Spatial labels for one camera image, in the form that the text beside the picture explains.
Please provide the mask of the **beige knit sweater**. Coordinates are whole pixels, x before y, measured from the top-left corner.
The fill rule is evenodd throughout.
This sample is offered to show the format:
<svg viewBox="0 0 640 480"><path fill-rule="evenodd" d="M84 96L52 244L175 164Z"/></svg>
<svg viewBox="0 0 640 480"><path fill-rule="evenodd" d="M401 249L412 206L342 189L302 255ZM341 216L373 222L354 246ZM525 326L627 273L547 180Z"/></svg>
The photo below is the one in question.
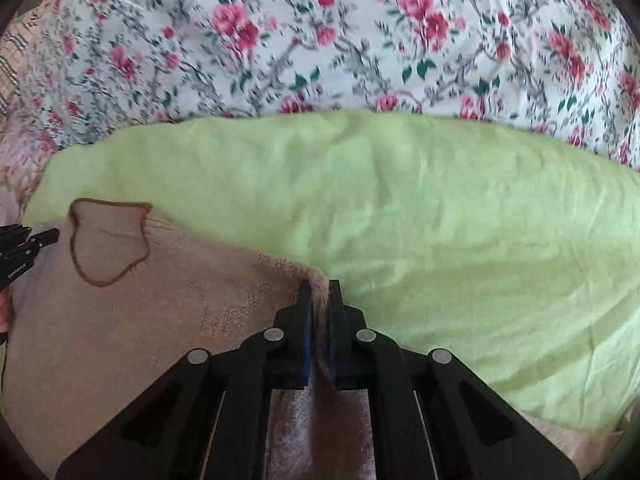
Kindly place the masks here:
<svg viewBox="0 0 640 480"><path fill-rule="evenodd" d="M314 300L314 374L277 393L270 479L371 479L368 399L329 383L329 279L211 243L145 204L78 200L60 239L13 286L3 415L46 478L193 348L229 350L265 328L301 281Z"/></svg>

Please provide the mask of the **light green bed sheet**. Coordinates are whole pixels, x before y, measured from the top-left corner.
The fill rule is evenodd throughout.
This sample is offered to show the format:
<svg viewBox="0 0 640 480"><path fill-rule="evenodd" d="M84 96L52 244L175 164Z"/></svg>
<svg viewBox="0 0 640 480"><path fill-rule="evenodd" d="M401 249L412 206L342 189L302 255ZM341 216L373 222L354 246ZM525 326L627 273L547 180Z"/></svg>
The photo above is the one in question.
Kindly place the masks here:
<svg viewBox="0 0 640 480"><path fill-rule="evenodd" d="M54 155L25 217L148 202L315 266L402 346L512 405L610 431L639 396L639 176L487 122L335 112L120 130Z"/></svg>

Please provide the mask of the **plaid pillow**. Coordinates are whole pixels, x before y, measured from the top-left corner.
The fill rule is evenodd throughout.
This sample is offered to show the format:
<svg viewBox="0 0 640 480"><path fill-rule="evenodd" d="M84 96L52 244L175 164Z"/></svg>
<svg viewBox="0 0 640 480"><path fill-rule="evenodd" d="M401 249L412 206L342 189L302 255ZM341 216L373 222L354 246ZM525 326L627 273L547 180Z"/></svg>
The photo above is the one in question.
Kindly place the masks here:
<svg viewBox="0 0 640 480"><path fill-rule="evenodd" d="M8 114L12 100L17 94L18 73L39 20L37 9L25 12L12 20L1 37L1 117Z"/></svg>

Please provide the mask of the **rose floral bedspread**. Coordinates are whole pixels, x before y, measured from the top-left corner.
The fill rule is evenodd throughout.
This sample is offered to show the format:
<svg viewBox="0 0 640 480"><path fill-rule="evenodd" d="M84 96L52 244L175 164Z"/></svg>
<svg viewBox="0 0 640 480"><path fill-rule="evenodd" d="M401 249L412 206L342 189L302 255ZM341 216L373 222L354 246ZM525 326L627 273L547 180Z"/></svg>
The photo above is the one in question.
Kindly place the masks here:
<svg viewBox="0 0 640 480"><path fill-rule="evenodd" d="M543 133L639 165L613 0L46 0L1 98L1 219L58 151L201 116L364 108Z"/></svg>

